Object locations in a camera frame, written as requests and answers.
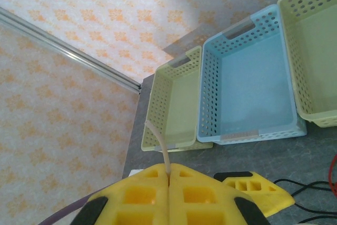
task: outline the red cable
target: red cable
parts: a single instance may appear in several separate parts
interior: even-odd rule
[[[330,188],[331,188],[333,194],[337,198],[337,182],[334,185],[332,183],[332,170],[333,170],[333,167],[334,167],[334,165],[335,165],[336,162],[337,162],[337,154],[332,159],[332,162],[331,162],[331,165],[330,165],[330,168],[329,168],[328,181],[329,181],[329,185],[330,185]]]

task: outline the wall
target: wall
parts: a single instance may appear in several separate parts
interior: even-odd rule
[[[0,6],[141,82],[170,60],[169,54],[202,45],[207,37],[276,1],[0,0]],[[203,24],[207,29],[193,34]],[[178,43],[180,51],[167,50],[191,33],[187,42]]]
[[[119,180],[137,99],[0,25],[0,224],[36,225]]]

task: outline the black cable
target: black cable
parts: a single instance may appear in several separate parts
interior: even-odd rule
[[[317,189],[317,190],[323,190],[323,191],[330,191],[331,192],[331,189],[330,188],[323,188],[323,187],[314,187],[315,184],[329,184],[327,181],[315,181],[315,182],[312,182],[310,184],[303,184],[303,183],[299,183],[299,182],[296,182],[296,181],[293,181],[293,180],[290,180],[290,179],[278,179],[276,181],[274,181],[274,183],[278,183],[278,182],[281,182],[281,181],[286,181],[286,182],[290,182],[290,183],[293,183],[293,184],[297,184],[297,185],[301,185],[303,186],[302,188],[298,189],[297,191],[295,191],[293,194],[291,194],[291,196],[295,196],[299,193],[301,193],[302,191],[310,188],[310,189]],[[328,212],[328,211],[321,211],[321,210],[312,210],[312,209],[308,209],[308,208],[305,208],[297,203],[295,203],[295,206],[297,206],[298,208],[306,211],[306,212],[310,212],[310,213],[317,213],[317,214],[332,214],[332,215],[337,215],[337,212]]]
[[[318,219],[327,219],[327,218],[330,218],[330,219],[337,219],[337,216],[314,216],[314,217],[305,219],[305,220],[303,220],[303,221],[300,221],[299,224],[301,224],[301,223],[306,223],[306,222],[308,222],[308,221],[314,221],[314,220],[318,220]]]

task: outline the light blue plastic basket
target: light blue plastic basket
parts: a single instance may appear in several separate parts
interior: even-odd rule
[[[197,139],[220,145],[306,135],[280,12],[271,5],[203,45]]]

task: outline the yellow foam piece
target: yellow foam piece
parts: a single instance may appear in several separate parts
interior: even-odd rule
[[[247,225],[234,201],[253,201],[247,194],[180,164],[171,170],[168,178],[157,164],[92,195],[108,198],[95,225]]]
[[[222,183],[249,195],[266,217],[295,204],[287,191],[256,172],[251,173],[251,177],[226,178]]]

